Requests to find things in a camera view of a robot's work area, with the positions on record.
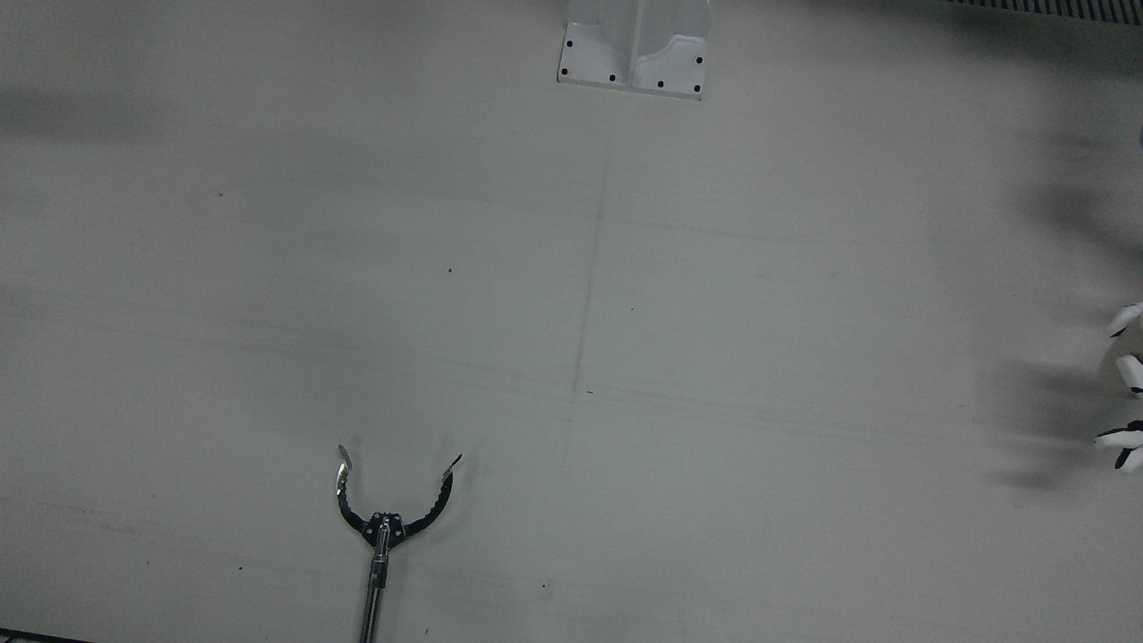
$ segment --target grabber tool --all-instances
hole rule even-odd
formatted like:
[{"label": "grabber tool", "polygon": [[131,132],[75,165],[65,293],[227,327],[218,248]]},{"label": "grabber tool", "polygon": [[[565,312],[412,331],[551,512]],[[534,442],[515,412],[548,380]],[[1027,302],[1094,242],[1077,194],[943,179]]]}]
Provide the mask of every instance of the grabber tool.
[{"label": "grabber tool", "polygon": [[461,456],[453,460],[453,464],[445,469],[441,476],[440,495],[437,496],[437,504],[429,509],[429,513],[421,520],[405,524],[400,514],[375,512],[366,521],[350,509],[350,501],[346,498],[346,485],[350,481],[350,471],[353,463],[345,448],[337,445],[337,451],[342,456],[342,466],[337,469],[337,509],[342,517],[349,523],[353,531],[361,535],[361,538],[373,547],[373,560],[369,562],[369,585],[365,601],[365,617],[361,619],[361,643],[378,643],[375,638],[377,630],[377,614],[381,613],[381,598],[385,590],[385,577],[389,574],[389,553],[398,545],[424,531],[425,528],[435,521],[445,504],[453,493],[453,467],[461,461]]}]

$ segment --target gray floor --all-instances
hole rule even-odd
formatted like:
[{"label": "gray floor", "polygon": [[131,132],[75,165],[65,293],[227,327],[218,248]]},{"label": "gray floor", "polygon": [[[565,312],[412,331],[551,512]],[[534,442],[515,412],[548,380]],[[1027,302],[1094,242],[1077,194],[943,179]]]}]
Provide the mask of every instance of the gray floor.
[{"label": "gray floor", "polygon": [[1143,30],[716,1],[0,5],[0,626],[97,642],[1134,642],[1095,433]]}]

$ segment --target mounting base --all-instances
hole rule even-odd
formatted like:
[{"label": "mounting base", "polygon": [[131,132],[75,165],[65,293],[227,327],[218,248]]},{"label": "mounting base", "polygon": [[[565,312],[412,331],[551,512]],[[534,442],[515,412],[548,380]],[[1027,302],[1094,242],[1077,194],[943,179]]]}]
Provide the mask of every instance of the mounting base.
[{"label": "mounting base", "polygon": [[569,0],[557,80],[702,99],[709,0]]}]

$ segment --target white robotic finger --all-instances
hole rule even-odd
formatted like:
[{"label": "white robotic finger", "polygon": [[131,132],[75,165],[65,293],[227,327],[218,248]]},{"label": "white robotic finger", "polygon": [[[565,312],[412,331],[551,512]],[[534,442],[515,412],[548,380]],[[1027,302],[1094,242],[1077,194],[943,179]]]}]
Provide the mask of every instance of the white robotic finger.
[{"label": "white robotic finger", "polygon": [[1129,474],[1143,465],[1143,450],[1125,449],[1116,460],[1116,469],[1120,473]]},{"label": "white robotic finger", "polygon": [[1132,389],[1135,397],[1143,400],[1143,364],[1134,355],[1125,355],[1116,361],[1116,368],[1127,388]]},{"label": "white robotic finger", "polygon": [[1108,324],[1108,335],[1112,338],[1119,337],[1127,330],[1127,327],[1132,323],[1132,319],[1135,319],[1140,314],[1143,314],[1143,302],[1133,303],[1119,308],[1116,318],[1111,320],[1111,324]]},{"label": "white robotic finger", "polygon": [[[1143,425],[1136,420],[1132,425]],[[1130,425],[1126,429],[1112,429],[1095,437],[1095,447],[1098,449],[1138,449],[1143,447],[1143,431],[1133,429]]]}]

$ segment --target metal pole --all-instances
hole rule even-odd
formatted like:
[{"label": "metal pole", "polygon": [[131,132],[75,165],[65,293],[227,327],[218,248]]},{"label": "metal pole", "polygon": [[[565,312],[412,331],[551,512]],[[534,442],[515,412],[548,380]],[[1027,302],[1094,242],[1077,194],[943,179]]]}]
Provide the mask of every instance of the metal pole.
[{"label": "metal pole", "polygon": [[369,563],[369,592],[365,600],[365,618],[361,619],[361,643],[377,643],[377,616],[381,614],[381,598],[385,592],[389,574],[389,517],[377,528],[377,546]]}]

